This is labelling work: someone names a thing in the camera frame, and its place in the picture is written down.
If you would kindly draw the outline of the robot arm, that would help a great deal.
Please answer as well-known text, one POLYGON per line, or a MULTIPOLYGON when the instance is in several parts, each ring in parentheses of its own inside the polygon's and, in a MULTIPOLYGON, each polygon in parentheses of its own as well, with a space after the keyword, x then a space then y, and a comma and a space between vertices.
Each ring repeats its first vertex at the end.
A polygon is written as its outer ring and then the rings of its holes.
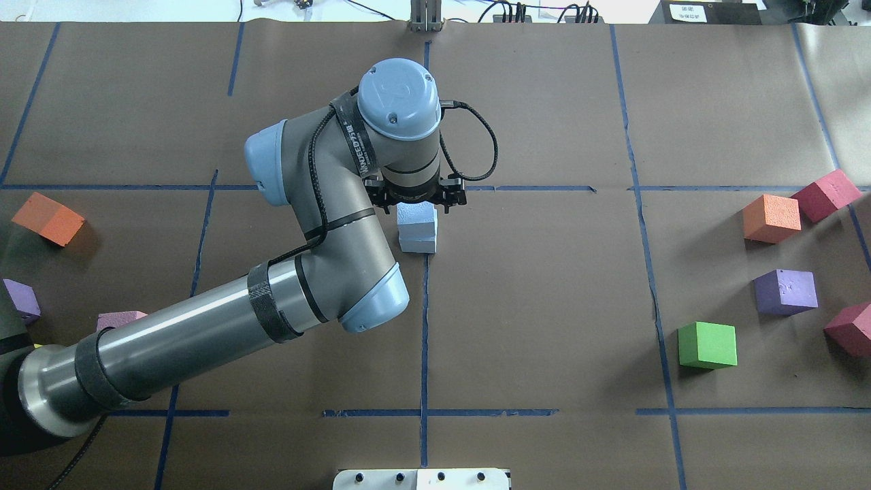
POLYGON ((441 175, 444 111, 435 78, 405 58, 376 63, 323 109, 246 140, 252 179, 290 206, 305 244, 246 275, 71 346, 2 341, 2 455, 40 451, 103 415, 337 320, 367 331, 410 295, 376 209, 466 203, 465 178, 441 175))

